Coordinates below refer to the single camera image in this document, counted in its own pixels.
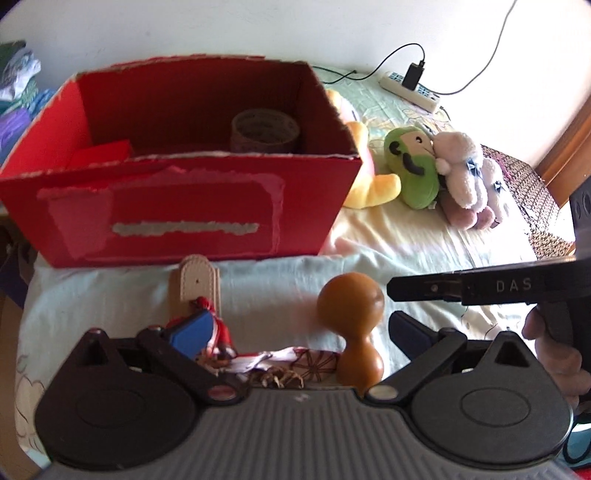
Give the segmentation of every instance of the green plush toy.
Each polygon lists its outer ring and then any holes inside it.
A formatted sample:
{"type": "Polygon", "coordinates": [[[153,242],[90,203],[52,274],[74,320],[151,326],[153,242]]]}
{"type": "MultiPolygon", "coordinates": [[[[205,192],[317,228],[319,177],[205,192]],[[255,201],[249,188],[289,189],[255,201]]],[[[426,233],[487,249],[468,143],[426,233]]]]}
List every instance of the green plush toy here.
{"type": "Polygon", "coordinates": [[[419,210],[435,201],[439,176],[431,139],[421,128],[392,130],[384,140],[384,156],[390,170],[400,177],[400,198],[404,203],[419,210]]]}

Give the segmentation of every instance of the roll of tape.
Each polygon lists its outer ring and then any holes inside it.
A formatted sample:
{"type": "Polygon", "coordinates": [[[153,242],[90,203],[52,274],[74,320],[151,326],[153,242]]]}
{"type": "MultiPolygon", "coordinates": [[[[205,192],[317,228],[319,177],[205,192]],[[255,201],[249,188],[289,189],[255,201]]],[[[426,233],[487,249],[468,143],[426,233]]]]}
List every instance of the roll of tape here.
{"type": "Polygon", "coordinates": [[[293,153],[300,126],[286,113],[256,108],[232,120],[230,149],[234,153],[293,153]]]}

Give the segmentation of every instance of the triangular hole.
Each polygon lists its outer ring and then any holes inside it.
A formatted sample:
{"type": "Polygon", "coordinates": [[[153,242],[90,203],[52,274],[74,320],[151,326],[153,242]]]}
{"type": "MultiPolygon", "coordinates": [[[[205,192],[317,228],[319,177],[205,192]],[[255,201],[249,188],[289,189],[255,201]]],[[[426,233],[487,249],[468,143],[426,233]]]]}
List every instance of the triangular hole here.
{"type": "Polygon", "coordinates": [[[512,342],[505,342],[496,356],[495,363],[512,367],[528,367],[530,364],[523,353],[512,342]]]}
{"type": "Polygon", "coordinates": [[[91,365],[106,365],[109,362],[107,354],[103,350],[102,345],[94,340],[86,348],[82,360],[80,361],[81,367],[90,367],[91,365]]]}

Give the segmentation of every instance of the wooden door frame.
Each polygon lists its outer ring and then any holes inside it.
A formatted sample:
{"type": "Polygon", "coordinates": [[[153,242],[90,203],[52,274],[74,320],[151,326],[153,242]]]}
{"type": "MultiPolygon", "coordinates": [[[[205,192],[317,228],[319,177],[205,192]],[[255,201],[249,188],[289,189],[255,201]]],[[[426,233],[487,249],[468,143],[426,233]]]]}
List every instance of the wooden door frame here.
{"type": "Polygon", "coordinates": [[[535,170],[559,207],[591,175],[591,95],[535,170]]]}

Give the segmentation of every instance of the bow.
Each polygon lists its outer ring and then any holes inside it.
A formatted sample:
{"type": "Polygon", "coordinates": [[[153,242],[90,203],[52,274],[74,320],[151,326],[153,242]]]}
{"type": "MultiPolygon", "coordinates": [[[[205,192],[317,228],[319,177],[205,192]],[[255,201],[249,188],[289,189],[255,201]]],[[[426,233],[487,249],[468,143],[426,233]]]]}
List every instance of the bow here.
{"type": "Polygon", "coordinates": [[[476,165],[476,162],[473,158],[468,158],[466,165],[468,167],[468,171],[474,175],[475,177],[482,178],[482,172],[480,171],[480,167],[476,165]]]}

